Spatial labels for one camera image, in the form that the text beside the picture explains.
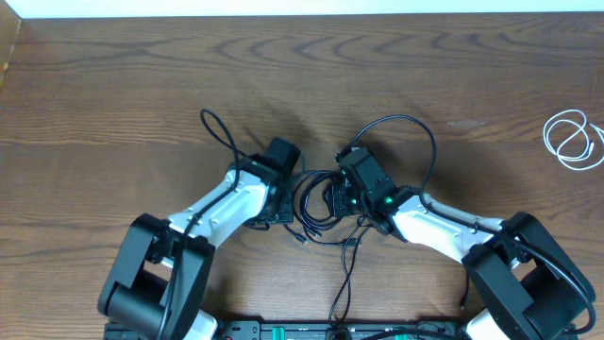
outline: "wood grain tabletop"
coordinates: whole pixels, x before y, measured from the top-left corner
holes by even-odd
[[[0,338],[102,337],[96,301],[129,223],[188,207],[231,162],[204,107],[242,150],[283,137],[309,169],[335,169],[372,120],[415,116],[439,146],[428,191],[471,213],[537,216],[604,315],[604,167],[572,172],[542,140],[566,109],[604,127],[603,53],[601,13],[25,21],[0,92]],[[398,185],[426,171],[418,127],[361,142]],[[343,279],[340,250],[241,228],[216,253],[204,309],[323,321]],[[458,263],[370,231],[349,317],[469,320],[483,305],[472,289],[460,311],[463,287]],[[581,338],[603,337],[600,322]]]

